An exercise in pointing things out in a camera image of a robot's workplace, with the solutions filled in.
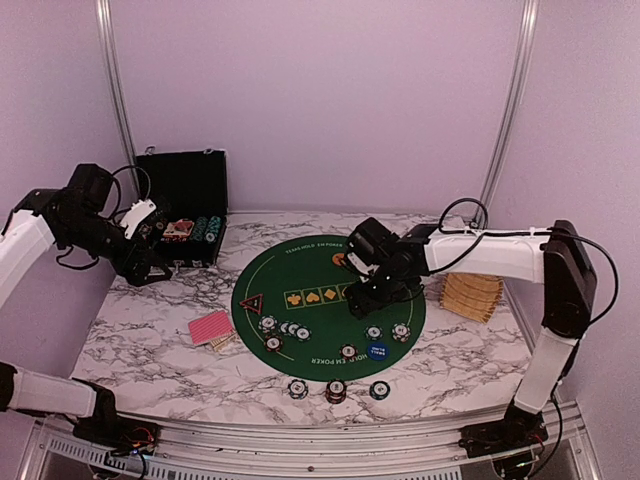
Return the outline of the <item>blue small blind button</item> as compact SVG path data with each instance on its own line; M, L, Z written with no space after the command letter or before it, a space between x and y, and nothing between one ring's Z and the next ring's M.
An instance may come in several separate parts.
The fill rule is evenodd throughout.
M381 342L373 342L367 346L367 356L374 361L384 361L390 355L389 347Z

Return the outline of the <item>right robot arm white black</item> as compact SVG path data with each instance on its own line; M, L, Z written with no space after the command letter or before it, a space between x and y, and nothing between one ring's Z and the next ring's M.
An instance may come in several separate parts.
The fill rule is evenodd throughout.
M515 448L534 431L533 417L550 398L592 321L597 276L574 225L558 220L525 232L444 231L419 224L398 236L368 218L346 240L346 261L359 279L346 290L362 319L413 298L422 279L439 273L514 278L544 287L542 329L495 438Z

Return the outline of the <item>orange big blind button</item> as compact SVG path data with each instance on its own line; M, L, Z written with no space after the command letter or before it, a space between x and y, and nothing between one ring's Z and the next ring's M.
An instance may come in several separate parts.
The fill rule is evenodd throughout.
M332 257L332 262L337 266L345 266L346 261L343 253L337 253Z

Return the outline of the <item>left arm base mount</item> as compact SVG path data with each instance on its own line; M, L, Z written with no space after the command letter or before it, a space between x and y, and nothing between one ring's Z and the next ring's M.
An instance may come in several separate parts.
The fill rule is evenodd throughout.
M76 438L109 447L112 456L152 453L160 426L153 422L117 417L115 421L79 419L73 427Z

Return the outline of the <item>red backed card deck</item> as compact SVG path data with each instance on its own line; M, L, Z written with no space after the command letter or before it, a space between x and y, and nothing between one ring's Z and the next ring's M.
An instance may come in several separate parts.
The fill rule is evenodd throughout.
M200 346L231 334L234 331L234 327L228 313L220 310L192 320L188 323L188 330L193 345Z

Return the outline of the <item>teal chips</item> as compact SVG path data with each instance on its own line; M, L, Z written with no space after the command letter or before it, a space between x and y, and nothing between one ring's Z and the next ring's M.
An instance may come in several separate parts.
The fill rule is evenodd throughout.
M279 332L285 336L295 338L300 342L306 342L311 338L311 330L299 323L283 322L279 325Z

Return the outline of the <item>teal black chip stack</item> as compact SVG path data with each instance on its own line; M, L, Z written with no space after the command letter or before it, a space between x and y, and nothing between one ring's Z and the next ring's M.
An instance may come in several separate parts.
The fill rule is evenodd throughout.
M386 399L391 392L391 387L386 381L375 381L369 387L369 395L377 401Z

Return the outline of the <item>blue white chip stack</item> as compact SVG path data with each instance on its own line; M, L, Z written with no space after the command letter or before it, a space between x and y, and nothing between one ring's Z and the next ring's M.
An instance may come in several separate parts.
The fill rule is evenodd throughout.
M289 382L287 391L292 399L304 399L308 394L308 386L304 380L293 379Z

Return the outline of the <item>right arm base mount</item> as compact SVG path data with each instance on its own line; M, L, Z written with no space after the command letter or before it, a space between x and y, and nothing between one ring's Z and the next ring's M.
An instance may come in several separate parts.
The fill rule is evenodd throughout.
M458 446L466 451L468 458L542 444L549 438L541 421L526 425L505 419L465 426L460 435Z

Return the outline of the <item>black red triangle dealer button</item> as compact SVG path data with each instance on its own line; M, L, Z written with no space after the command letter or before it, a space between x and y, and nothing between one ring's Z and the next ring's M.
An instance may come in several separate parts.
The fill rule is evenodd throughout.
M262 293L245 298L239 302L239 305L248 312L261 315L263 311L264 296Z

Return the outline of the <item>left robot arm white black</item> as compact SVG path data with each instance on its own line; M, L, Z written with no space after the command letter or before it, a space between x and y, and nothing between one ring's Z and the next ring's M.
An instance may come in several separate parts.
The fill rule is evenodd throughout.
M54 326L72 333L87 325L85 310L97 304L97 288L83 287L68 274L55 276L49 264L54 247L80 248L106 259L134 286L170 278L166 263L135 235L154 204L137 202L117 226L100 216L103 203L79 187L34 190L9 216L1 235L1 408L87 418L92 434L116 445L127 430L110 390L64 378L61 368L45 366L45 359L62 357L53 346L33 361L18 351L25 346L35 352ZM53 326L46 324L47 317Z

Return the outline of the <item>brown black chip stack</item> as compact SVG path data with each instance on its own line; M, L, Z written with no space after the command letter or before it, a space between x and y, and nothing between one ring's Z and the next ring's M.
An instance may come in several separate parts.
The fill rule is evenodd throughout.
M331 380L325 388L325 398L331 404L342 403L347 396L346 384L339 379Z

